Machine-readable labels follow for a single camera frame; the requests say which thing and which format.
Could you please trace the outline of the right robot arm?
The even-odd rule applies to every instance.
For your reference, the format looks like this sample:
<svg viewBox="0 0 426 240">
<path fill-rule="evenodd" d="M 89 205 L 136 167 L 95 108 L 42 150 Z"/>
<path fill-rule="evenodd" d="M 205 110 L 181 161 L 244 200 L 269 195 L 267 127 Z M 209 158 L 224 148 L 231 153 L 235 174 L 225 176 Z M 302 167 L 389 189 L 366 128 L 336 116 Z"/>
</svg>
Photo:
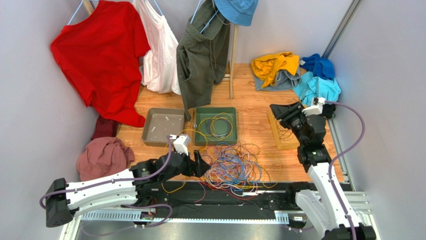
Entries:
<svg viewBox="0 0 426 240">
<path fill-rule="evenodd" d="M 361 122 L 361 133 L 348 149 L 331 158 L 324 137 L 326 135 L 325 109 L 333 109 L 338 102 L 315 97 L 311 105 L 301 102 L 288 105 L 270 104 L 270 110 L 279 124 L 291 130 L 299 142 L 297 157 L 305 172 L 313 181 L 319 195 L 302 182 L 289 188 L 292 203 L 304 211 L 322 240 L 375 240 L 372 226 L 365 225 L 358 217 L 344 194 L 336 177 L 334 163 L 356 147 L 365 134 L 363 117 L 352 107 Z"/>
</svg>

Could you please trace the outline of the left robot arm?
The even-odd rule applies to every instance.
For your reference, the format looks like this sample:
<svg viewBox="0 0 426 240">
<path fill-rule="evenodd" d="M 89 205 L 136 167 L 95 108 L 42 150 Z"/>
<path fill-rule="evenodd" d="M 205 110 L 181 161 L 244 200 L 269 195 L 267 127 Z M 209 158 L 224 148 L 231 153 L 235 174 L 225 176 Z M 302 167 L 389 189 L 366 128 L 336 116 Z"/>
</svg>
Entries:
<svg viewBox="0 0 426 240">
<path fill-rule="evenodd" d="M 39 201 L 45 210 L 45 225 L 59 227 L 85 213 L 113 206 L 141 206 L 153 184 L 178 175 L 200 178 L 211 169 L 199 151 L 195 150 L 193 157 L 171 150 L 158 159 L 93 180 L 67 182 L 58 178 Z"/>
</svg>

